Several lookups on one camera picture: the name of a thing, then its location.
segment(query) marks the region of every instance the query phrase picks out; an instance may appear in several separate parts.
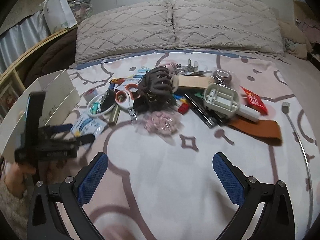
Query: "person's hand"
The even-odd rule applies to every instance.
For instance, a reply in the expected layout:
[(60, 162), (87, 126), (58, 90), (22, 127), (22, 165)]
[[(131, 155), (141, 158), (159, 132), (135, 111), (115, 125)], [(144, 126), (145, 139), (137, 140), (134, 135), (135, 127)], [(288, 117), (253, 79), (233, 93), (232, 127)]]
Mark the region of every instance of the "person's hand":
[(24, 191), (26, 190), (26, 185), (24, 184), (24, 174), (34, 175), (36, 173), (36, 168), (32, 167), (30, 164), (18, 164), (14, 163), (8, 174), (4, 178), (4, 183), (7, 189), (12, 195), (18, 198), (22, 198)]

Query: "brown blanket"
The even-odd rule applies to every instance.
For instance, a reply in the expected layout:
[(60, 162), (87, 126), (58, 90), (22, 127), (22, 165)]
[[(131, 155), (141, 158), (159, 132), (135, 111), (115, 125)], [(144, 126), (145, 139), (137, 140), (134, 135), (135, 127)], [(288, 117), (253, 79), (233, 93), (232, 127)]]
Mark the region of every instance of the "brown blanket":
[(67, 69), (75, 61), (77, 29), (74, 29), (51, 45), (30, 69), (24, 86), (27, 88), (38, 77)]

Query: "red cap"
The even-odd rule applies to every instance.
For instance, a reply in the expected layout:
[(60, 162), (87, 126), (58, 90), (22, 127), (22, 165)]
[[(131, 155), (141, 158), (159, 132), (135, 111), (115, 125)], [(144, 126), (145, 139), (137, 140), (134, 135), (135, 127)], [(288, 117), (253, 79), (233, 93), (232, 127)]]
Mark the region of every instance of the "red cap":
[(189, 110), (189, 105), (186, 103), (182, 103), (182, 105), (178, 109), (178, 113), (185, 114)]

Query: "white shopping bag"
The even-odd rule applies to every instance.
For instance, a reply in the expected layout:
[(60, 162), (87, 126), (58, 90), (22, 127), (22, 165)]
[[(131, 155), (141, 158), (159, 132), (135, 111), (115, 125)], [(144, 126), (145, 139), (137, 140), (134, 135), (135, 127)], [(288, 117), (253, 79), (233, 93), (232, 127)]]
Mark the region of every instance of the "white shopping bag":
[(45, 0), (40, 6), (51, 34), (77, 24), (67, 0)]
[(14, 103), (0, 124), (0, 155), (9, 163), (14, 162), (14, 150), (20, 146), (24, 132), (25, 111), (30, 92), (46, 91), (39, 127), (63, 124), (80, 101), (66, 70), (60, 70), (34, 81)]

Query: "sleeve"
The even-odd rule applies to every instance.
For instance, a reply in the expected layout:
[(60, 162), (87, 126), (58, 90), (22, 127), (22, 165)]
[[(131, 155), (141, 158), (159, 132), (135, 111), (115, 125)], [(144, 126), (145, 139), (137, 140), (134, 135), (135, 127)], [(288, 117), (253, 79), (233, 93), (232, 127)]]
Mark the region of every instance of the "sleeve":
[(27, 239), (28, 206), (25, 198), (13, 196), (0, 180), (0, 210), (8, 224), (21, 240)]

